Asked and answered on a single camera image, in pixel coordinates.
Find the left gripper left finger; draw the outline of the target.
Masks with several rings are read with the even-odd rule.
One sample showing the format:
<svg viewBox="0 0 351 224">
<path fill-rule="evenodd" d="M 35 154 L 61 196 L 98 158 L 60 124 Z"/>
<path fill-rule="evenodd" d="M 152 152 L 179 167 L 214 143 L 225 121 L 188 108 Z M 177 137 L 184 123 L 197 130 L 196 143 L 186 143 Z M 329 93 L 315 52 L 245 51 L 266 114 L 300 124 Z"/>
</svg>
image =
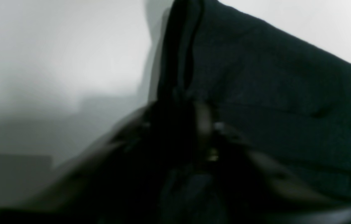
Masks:
<svg viewBox="0 0 351 224">
<path fill-rule="evenodd" d="M 168 174 L 194 161 L 197 107 L 152 103 L 42 193 L 0 208 L 0 224 L 156 222 Z"/>
</svg>

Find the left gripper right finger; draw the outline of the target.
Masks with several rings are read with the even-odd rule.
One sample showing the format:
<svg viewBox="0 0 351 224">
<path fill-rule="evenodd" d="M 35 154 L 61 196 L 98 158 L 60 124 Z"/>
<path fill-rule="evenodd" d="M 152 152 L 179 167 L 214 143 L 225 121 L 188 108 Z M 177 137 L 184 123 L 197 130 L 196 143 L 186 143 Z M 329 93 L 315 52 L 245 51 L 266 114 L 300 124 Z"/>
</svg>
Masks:
<svg viewBox="0 0 351 224">
<path fill-rule="evenodd" d="M 232 224 L 351 224 L 351 201 L 319 193 L 225 123 L 211 128 L 211 172 Z"/>
</svg>

